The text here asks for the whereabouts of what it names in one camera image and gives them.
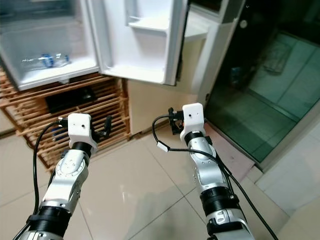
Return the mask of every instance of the white wall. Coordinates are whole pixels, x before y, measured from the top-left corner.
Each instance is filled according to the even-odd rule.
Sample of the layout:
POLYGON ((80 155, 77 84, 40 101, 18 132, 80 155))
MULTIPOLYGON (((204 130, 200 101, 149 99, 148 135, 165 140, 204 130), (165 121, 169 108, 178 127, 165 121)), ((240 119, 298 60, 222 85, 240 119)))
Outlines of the white wall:
POLYGON ((12 130, 14 126, 0 110, 0 133, 12 130))
POLYGON ((159 115, 167 114, 170 107, 179 110, 182 105, 196 101, 197 95, 191 93, 191 87, 203 41, 184 43, 183 69, 176 86, 128 81, 131 134, 151 127, 152 121, 159 115))
POLYGON ((320 197, 320 114, 275 161, 256 184, 288 215, 320 197))

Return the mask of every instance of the wooden rack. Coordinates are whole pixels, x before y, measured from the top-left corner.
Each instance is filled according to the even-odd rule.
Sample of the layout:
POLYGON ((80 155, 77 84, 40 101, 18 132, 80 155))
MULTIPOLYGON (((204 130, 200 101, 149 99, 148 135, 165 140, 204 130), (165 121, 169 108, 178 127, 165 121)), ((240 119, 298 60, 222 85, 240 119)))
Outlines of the wooden rack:
MULTIPOLYGON (((15 126, 16 135, 24 137, 32 149, 46 125, 70 113, 90 114, 96 131, 102 130, 106 116, 112 115, 111 134, 98 143, 99 150, 130 137, 126 82, 112 76, 93 73, 73 78, 68 84, 52 83, 28 91, 16 91, 6 74, 0 71, 0 109, 15 126), (46 97, 89 86, 96 100, 56 113, 49 112, 46 97)), ((52 170, 68 144, 68 131, 53 126, 42 137, 38 158, 48 170, 52 170)))

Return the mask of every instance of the black cable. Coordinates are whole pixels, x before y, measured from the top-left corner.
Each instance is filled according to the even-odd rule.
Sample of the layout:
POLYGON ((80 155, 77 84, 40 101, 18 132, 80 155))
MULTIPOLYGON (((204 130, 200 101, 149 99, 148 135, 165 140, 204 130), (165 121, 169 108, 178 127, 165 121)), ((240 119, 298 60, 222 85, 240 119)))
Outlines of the black cable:
POLYGON ((25 230, 27 230, 27 228, 30 226, 30 222, 27 222, 24 227, 17 233, 17 235, 15 235, 15 237, 13 238, 13 240, 18 240, 21 235, 25 232, 25 230))
POLYGON ((48 187, 47 187, 47 188, 49 188, 49 186, 50 186, 50 184, 52 183, 52 180, 54 179, 55 175, 56 175, 56 170, 54 169, 53 172, 51 173, 51 176, 50 176, 50 179, 49 179, 49 183, 48 183, 48 187))
MULTIPOLYGON (((45 132, 52 127, 53 125, 58 124, 58 122, 52 122, 49 125, 47 125, 40 135, 38 136, 34 149, 33 149, 33 158, 32 158, 32 165, 33 165, 33 187, 34 187, 34 209, 33 209, 33 215, 35 215, 38 212, 39 208, 39 187, 38 187, 38 175, 37 175, 37 152, 39 148, 39 144, 41 141, 41 138, 45 134, 45 132)), ((13 238, 13 240, 18 240, 21 235, 27 230, 27 228, 30 226, 30 222, 27 222, 24 227, 18 232, 18 234, 13 238)))
MULTIPOLYGON (((159 142, 159 139, 156 135, 156 131, 155 131, 155 124, 159 119, 162 118, 169 118, 170 116, 168 114, 166 115, 161 115, 158 116, 156 119, 153 120, 152 122, 152 134, 154 139, 156 140, 156 142, 159 142)), ((172 152, 189 152, 189 153, 194 153, 194 154, 202 154, 204 156, 206 156, 207 158, 211 159, 212 161, 215 161, 218 166, 220 167, 220 169, 223 169, 222 172, 224 172, 226 174, 226 179, 228 179, 229 177, 234 181, 234 183, 238 186, 238 188, 240 189, 240 191, 242 192, 242 194, 244 195, 245 199, 247 200, 247 202, 249 203, 250 207, 253 209, 254 213, 258 216, 258 218, 261 220, 261 222, 263 223, 263 225, 265 226, 265 228, 269 231, 269 233, 271 234, 271 236, 273 237, 274 240, 278 240, 278 237, 276 236, 276 234, 274 233, 274 231, 270 228, 270 226, 267 224, 267 222, 264 220, 264 218, 261 216, 261 214, 259 213, 259 211, 256 209, 256 207, 254 206, 254 204, 252 203, 252 201, 250 200, 249 196, 247 195, 246 191, 242 188, 242 186, 240 185, 240 183, 236 180, 236 178, 232 175, 231 171, 228 169, 228 167, 222 162, 222 160, 220 159, 219 155, 217 154, 216 157, 212 156, 211 154, 205 152, 205 151, 200 151, 200 150, 195 150, 195 149, 183 149, 183 148, 171 148, 168 145, 165 145, 168 149, 168 151, 172 151, 172 152)))
MULTIPOLYGON (((151 129, 152 129, 153 137, 154 137, 154 139, 155 139, 156 142, 159 142, 159 139, 158 139, 158 137, 157 137, 157 135, 156 135, 156 131, 155 131, 156 122, 157 122, 158 120, 160 120, 160 119, 169 118, 169 117, 170 117, 169 114, 164 114, 164 115, 161 115, 161 116, 156 117, 156 118, 153 120, 153 122, 152 122, 152 128, 151 128, 151 129)), ((233 187, 232 187, 232 185, 231 185, 230 179, 229 179, 229 177, 228 177, 227 174, 226 174, 226 176, 225 176, 225 180, 226 180, 226 183, 227 183, 227 185, 228 185, 228 187, 229 187, 229 189, 230 189, 230 192, 231 192, 232 194, 235 194, 234 189, 233 189, 233 187)))
POLYGON ((32 164, 33 164, 33 187, 34 187, 34 209, 33 209, 33 215, 35 215, 38 212, 39 208, 39 188, 38 188, 38 175, 37 175, 37 153, 38 153, 38 147, 41 141, 42 136, 45 134, 45 132, 52 127, 53 125, 58 124, 56 121, 50 123, 47 125, 40 135, 38 136, 34 149, 33 149, 33 159, 32 159, 32 164))

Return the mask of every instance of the water bottle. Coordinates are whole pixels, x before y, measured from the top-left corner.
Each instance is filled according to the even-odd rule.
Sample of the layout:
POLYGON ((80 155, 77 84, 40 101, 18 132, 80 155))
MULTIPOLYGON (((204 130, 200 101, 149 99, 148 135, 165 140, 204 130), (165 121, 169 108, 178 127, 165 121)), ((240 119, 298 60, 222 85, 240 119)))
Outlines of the water bottle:
POLYGON ((26 57, 21 61, 22 68, 25 71, 60 68, 70 63, 69 56, 63 53, 53 55, 44 53, 41 56, 26 57))

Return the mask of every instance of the glass door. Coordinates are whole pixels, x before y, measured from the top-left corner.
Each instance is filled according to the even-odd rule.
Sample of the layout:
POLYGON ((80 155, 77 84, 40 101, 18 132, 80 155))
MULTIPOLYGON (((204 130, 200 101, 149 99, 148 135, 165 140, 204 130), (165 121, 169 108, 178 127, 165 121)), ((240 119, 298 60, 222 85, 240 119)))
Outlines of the glass door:
POLYGON ((246 4, 205 117, 261 163, 320 99, 320 6, 246 4), (304 11, 294 19, 287 8, 304 11))

